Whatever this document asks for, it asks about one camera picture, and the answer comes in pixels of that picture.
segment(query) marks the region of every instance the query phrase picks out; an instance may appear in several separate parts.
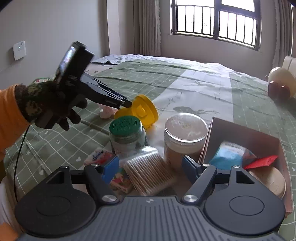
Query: light switch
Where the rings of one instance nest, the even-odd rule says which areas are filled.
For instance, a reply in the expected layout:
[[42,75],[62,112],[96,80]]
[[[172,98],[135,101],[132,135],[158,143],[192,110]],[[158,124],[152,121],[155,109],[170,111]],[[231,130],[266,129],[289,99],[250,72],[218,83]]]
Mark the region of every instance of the light switch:
[[15,56],[15,60],[23,58],[27,55],[25,42],[19,42],[13,45],[13,54]]

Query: clear container lid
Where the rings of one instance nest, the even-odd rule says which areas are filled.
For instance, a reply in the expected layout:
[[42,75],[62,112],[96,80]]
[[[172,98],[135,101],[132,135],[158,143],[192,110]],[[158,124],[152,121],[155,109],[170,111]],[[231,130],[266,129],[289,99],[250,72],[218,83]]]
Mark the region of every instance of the clear container lid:
[[179,113],[165,123],[165,132],[173,140],[182,143],[196,143],[207,135],[207,124],[197,115]]

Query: glass jar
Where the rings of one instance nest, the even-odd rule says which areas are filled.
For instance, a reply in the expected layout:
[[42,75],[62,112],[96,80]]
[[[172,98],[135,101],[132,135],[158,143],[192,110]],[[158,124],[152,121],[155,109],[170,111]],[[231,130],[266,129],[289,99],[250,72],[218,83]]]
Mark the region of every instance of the glass jar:
[[109,127],[112,152],[126,157],[149,145],[145,129],[135,116],[122,116]]

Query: cardboard box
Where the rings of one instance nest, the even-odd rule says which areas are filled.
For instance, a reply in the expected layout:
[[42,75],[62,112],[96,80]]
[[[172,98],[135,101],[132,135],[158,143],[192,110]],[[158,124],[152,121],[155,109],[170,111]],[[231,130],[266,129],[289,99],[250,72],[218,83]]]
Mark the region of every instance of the cardboard box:
[[209,163],[223,141],[233,142],[246,147],[258,158],[278,155],[272,166],[277,168],[285,178],[286,193],[283,197],[283,202],[286,207],[286,215],[290,214],[292,212],[291,181],[280,140],[245,126],[213,117],[198,163]]
[[117,187],[126,194],[130,193],[133,189],[133,184],[122,167],[119,168],[118,173],[115,174],[115,177],[110,182],[110,185]]

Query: person's hand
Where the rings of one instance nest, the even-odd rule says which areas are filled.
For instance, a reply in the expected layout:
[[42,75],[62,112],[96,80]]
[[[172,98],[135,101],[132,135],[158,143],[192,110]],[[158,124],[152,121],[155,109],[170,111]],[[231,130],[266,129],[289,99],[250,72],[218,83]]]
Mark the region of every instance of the person's hand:
[[[67,118],[73,124],[80,122],[80,116],[73,109],[69,111],[69,107],[65,101],[58,95],[57,83],[55,81],[35,82],[29,86],[17,85],[15,87],[17,105],[28,122],[34,122],[36,118],[47,110],[51,110],[55,115],[61,117],[58,124],[64,130],[69,130]],[[87,106],[87,100],[84,99],[76,106],[85,108]]]

